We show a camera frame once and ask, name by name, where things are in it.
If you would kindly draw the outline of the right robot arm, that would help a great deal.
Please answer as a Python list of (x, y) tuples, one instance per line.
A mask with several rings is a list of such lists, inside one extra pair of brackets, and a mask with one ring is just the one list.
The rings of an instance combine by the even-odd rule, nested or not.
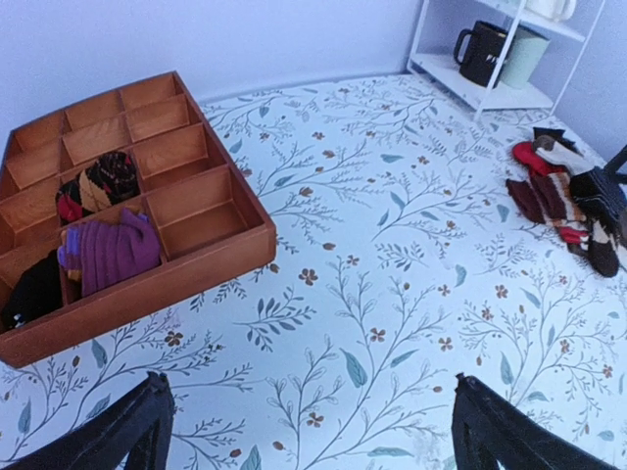
[(627, 184), (627, 174), (621, 173), (620, 168), (627, 163), (627, 146), (624, 146), (610, 161), (604, 166), (605, 173), (609, 178), (620, 185)]

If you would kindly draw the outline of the black sock with white stripes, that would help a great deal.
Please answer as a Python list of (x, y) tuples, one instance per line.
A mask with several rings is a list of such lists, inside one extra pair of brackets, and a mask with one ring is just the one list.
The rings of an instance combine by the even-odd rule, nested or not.
[(63, 306), (57, 251), (27, 269), (1, 310), (1, 322), (12, 330)]

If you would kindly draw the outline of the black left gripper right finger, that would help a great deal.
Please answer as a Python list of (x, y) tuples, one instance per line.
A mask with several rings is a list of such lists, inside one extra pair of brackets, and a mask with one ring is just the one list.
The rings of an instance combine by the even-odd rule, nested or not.
[(457, 375), (452, 440), (458, 469), (610, 469), (536, 424), (474, 376)]

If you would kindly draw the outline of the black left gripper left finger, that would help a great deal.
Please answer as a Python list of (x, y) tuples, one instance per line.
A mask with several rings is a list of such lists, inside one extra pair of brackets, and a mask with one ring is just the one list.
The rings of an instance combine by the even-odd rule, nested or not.
[(148, 377), (98, 416), (10, 469), (164, 469), (174, 417), (168, 376)]

